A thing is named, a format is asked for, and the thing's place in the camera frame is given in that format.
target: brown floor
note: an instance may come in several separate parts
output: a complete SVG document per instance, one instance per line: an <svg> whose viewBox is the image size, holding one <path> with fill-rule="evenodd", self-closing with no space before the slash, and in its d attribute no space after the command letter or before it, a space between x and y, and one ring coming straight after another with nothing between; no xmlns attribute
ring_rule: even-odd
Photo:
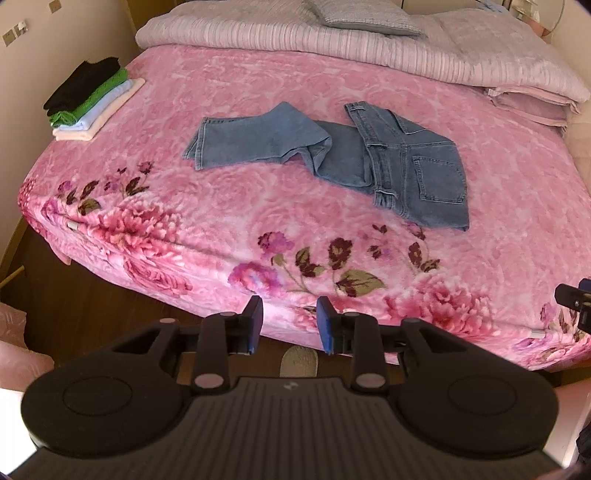
<svg viewBox="0 0 591 480"><path fill-rule="evenodd" d="M1 292L1 300L27 312L25 340L31 350L51 355L63 364L106 345L160 318L183 324L199 322L191 313L161 301L112 285L75 262L68 267L42 237L28 228L12 261L19 275ZM267 338L255 355L230 359L230 374L277 376L281 357L290 345ZM349 378L350 359L319 354L319 376ZM392 382L402 381L398 367L389 366Z"/></svg>

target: black folded garment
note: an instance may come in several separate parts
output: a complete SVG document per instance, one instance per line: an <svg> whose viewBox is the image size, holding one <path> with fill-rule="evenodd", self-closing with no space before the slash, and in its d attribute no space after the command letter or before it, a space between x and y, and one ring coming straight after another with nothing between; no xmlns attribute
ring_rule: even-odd
<svg viewBox="0 0 591 480"><path fill-rule="evenodd" d="M52 116L63 110L69 112L75 110L120 68L119 60L114 57L109 57L98 63L83 61L43 105L43 108L47 110L47 116Z"/></svg>

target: slipper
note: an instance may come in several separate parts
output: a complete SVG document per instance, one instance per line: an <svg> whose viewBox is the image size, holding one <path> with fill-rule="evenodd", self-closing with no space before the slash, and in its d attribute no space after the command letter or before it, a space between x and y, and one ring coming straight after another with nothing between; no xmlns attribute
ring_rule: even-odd
<svg viewBox="0 0 591 480"><path fill-rule="evenodd" d="M294 345L281 359L280 377L315 377L317 373L318 353L312 348Z"/></svg>

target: blue denim jeans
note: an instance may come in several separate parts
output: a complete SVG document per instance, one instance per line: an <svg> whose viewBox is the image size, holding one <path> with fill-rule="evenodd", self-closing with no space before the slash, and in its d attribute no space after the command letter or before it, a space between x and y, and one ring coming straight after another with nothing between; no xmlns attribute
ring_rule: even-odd
<svg viewBox="0 0 591 480"><path fill-rule="evenodd" d="M287 102L260 116L205 118L183 157L195 169L299 153L312 174L374 195L374 204L426 227L469 227L455 144L366 102L345 105L355 127L313 121Z"/></svg>

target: pink floral blanket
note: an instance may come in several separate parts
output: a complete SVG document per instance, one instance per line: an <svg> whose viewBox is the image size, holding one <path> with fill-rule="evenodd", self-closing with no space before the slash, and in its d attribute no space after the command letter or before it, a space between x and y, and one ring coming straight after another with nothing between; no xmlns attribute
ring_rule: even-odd
<svg viewBox="0 0 591 480"><path fill-rule="evenodd" d="M309 53L150 48L146 85L92 142L54 142L19 206L62 259L205 316L265 300L267 336L320 346L314 305L396 325L407 316L528 368L591 352L558 283L589 274L591 199L558 132L482 92ZM366 100L456 142L470 230L426 230L372 198L285 165L194 171L181 158L204 116L258 115L288 101L350 124Z"/></svg>

